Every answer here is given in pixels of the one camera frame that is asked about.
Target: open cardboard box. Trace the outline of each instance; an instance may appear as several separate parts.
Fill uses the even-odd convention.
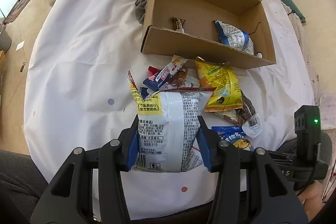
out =
[[[175,31],[173,17],[185,19],[185,33]],[[220,43],[214,20],[250,35],[254,52],[240,52]],[[276,63],[268,21],[261,0],[147,0],[141,52],[223,63],[243,69]]]

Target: brown floor mat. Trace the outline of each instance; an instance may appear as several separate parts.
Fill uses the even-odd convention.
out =
[[[21,13],[21,11],[23,10],[24,7],[26,7],[26,5],[28,4],[30,0],[19,0],[14,7],[12,8],[12,10],[9,12],[8,16],[5,18],[5,20],[3,21],[4,24],[8,24],[13,22]]]

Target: gray bin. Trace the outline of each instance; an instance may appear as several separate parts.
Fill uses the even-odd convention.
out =
[[[5,53],[8,51],[9,47],[12,44],[12,39],[9,37],[6,32],[6,27],[2,25],[0,27],[0,51],[4,51]]]

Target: white sheet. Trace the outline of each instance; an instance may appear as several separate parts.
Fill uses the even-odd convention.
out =
[[[27,76],[24,125],[34,163],[49,182],[69,153],[101,147],[131,125],[137,110],[127,84],[139,85],[149,65],[171,57],[140,53],[142,25],[135,0],[57,0],[33,49]],[[277,64],[236,70],[241,89],[260,112],[264,132],[254,147],[277,149],[295,137],[293,115],[314,104],[310,81],[293,27],[279,0],[263,0]],[[229,125],[204,113],[207,125]],[[213,199],[216,174],[199,166],[186,173],[122,174],[132,219],[158,217]],[[99,215],[97,176],[94,211]]]

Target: metal screw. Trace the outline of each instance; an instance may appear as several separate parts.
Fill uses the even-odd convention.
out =
[[[83,152],[83,149],[81,147],[76,147],[74,150],[73,150],[73,153],[75,155],[79,155],[80,153]]]
[[[265,153],[266,153],[265,149],[263,149],[261,147],[258,147],[256,149],[256,152],[257,152],[258,155],[265,155]]]
[[[118,146],[119,144],[120,144],[120,141],[117,140],[117,139],[114,139],[114,140],[110,141],[111,146]]]
[[[227,146],[229,146],[229,142],[228,141],[226,141],[226,140],[221,140],[220,142],[219,142],[219,146],[221,146],[221,147],[227,147]]]

